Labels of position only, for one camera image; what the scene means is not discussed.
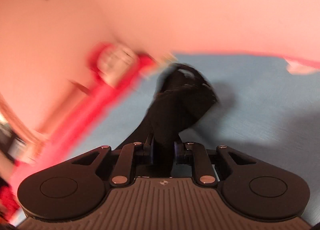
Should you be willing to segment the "cream rolled towel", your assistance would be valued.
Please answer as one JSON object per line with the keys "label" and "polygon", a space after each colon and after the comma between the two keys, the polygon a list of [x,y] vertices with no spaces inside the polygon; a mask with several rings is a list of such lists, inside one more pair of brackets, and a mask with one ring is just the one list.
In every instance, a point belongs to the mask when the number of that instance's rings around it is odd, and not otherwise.
{"label": "cream rolled towel", "polygon": [[121,44],[112,45],[98,57],[98,74],[107,85],[115,88],[137,60],[138,56],[130,48]]}

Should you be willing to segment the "black knit pants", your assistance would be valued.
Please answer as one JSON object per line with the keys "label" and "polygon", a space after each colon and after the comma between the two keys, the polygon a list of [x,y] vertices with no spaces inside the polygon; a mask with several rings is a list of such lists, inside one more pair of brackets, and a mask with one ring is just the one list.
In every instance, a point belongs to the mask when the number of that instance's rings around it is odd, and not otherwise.
{"label": "black knit pants", "polygon": [[170,177],[175,141],[180,132],[196,124],[218,97],[209,82],[193,67],[172,64],[161,74],[157,90],[139,126],[117,148],[153,139],[152,162],[138,165],[138,176]]}

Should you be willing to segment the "red bed sheet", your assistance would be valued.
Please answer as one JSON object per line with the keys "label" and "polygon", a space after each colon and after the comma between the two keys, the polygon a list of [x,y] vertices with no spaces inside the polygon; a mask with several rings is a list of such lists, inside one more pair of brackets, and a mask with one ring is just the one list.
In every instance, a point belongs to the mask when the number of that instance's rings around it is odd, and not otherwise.
{"label": "red bed sheet", "polygon": [[19,210],[17,189],[29,175],[60,163],[79,143],[84,134],[98,122],[114,103],[127,93],[133,83],[145,73],[161,67],[158,60],[145,53],[138,53],[137,63],[113,88],[99,76],[97,60],[101,52],[112,44],[101,44],[91,54],[89,68],[94,73],[94,82],[87,89],[74,84],[69,96],[56,108],[43,124],[40,134],[33,134],[13,113],[4,98],[1,98],[1,115],[15,133],[26,143],[25,150],[14,162],[14,170],[1,184],[1,222],[10,222]]}

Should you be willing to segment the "blue floral bed sheet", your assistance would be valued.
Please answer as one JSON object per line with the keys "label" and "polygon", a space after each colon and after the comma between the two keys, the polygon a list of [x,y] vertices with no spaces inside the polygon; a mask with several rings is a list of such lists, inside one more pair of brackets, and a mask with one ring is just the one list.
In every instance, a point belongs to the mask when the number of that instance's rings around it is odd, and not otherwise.
{"label": "blue floral bed sheet", "polygon": [[202,144],[215,186],[194,183],[191,166],[170,177],[111,186],[114,159],[97,152],[71,170],[78,190],[64,229],[319,229],[319,106],[272,108],[217,84],[220,99],[175,143]]}

